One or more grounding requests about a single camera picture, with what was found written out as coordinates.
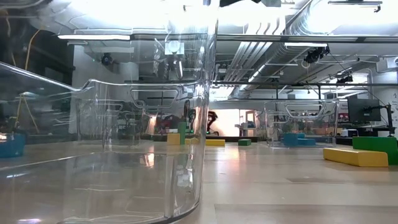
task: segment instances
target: yellow block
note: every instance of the yellow block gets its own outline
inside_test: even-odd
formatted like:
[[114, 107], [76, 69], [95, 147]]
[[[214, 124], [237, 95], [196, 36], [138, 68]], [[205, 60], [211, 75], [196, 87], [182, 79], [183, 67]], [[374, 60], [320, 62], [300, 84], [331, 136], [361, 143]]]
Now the yellow block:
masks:
[[179, 133], [167, 133], [167, 144], [168, 145], [179, 145], [180, 134]]
[[207, 146], [225, 146], [225, 139], [206, 139]]
[[197, 138], [185, 139], [185, 144], [199, 144], [199, 139]]
[[323, 158], [359, 167], [388, 167], [388, 156], [385, 152], [325, 148]]

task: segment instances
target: green foam block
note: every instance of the green foam block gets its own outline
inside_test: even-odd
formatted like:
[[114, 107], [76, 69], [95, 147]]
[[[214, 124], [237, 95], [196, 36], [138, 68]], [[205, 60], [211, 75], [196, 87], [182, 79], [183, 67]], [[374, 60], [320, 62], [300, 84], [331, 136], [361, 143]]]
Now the green foam block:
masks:
[[239, 146], [250, 146], [251, 140], [250, 139], [240, 139], [240, 140], [238, 140], [238, 145]]
[[180, 145], [185, 144], [185, 130], [187, 128], [187, 122], [178, 123], [178, 133], [180, 134]]
[[390, 137], [353, 137], [353, 148], [385, 152], [389, 165], [398, 165], [397, 139]]

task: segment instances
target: wooden floor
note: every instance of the wooden floor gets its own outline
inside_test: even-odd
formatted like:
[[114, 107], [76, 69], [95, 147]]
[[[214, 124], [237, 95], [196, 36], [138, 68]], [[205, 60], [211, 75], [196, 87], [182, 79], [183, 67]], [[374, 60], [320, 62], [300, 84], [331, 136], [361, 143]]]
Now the wooden floor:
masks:
[[324, 161], [315, 148], [206, 150], [200, 206], [179, 223], [397, 223], [398, 167]]

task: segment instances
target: clear plastic barrier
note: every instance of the clear plastic barrier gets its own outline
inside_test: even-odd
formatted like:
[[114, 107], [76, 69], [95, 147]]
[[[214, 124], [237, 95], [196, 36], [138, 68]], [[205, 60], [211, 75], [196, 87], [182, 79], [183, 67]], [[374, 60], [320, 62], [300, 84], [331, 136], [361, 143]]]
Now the clear plastic barrier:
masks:
[[338, 100], [265, 103], [267, 142], [272, 147], [336, 145]]
[[2, 223], [197, 206], [218, 4], [0, 0]]

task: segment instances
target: black monitor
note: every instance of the black monitor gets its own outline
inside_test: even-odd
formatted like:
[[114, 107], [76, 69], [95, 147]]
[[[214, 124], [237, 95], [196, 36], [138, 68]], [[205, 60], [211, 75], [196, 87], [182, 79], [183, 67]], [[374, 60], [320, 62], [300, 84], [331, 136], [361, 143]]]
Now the black monitor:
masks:
[[348, 99], [349, 121], [381, 121], [379, 106], [379, 100]]

